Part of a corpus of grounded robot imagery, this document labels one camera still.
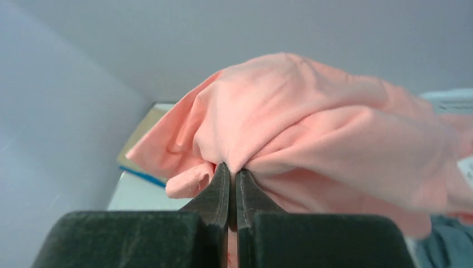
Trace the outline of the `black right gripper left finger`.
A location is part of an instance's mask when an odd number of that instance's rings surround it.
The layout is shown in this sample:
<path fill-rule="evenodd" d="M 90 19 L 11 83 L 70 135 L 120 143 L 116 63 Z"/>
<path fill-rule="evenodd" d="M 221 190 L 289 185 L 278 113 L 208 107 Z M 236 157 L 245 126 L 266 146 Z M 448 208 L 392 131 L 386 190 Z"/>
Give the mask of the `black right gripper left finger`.
<path fill-rule="evenodd" d="M 226 267 L 230 174 L 177 211 L 74 211 L 51 228 L 33 267 Z"/>

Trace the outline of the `pink t-shirt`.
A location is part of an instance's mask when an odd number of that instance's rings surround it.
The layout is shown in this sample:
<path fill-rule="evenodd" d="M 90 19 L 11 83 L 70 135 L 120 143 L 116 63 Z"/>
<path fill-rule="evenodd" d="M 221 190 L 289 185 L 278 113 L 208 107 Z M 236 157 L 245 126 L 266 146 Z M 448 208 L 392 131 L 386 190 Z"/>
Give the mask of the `pink t-shirt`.
<path fill-rule="evenodd" d="M 219 163 L 250 170 L 286 210 L 380 214 L 409 237 L 430 215 L 472 221 L 472 189 L 457 162 L 472 155 L 464 118 L 378 78 L 295 54 L 223 69 L 185 95 L 127 153 L 189 198 Z"/>

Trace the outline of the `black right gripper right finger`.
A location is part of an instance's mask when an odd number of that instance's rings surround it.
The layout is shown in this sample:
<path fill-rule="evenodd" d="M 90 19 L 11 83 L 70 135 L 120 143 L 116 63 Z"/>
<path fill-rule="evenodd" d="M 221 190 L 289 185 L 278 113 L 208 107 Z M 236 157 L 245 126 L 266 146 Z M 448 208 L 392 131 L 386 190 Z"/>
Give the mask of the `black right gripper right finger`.
<path fill-rule="evenodd" d="M 248 170 L 235 177 L 235 198 L 239 267 L 415 267 L 388 218 L 288 213 Z"/>

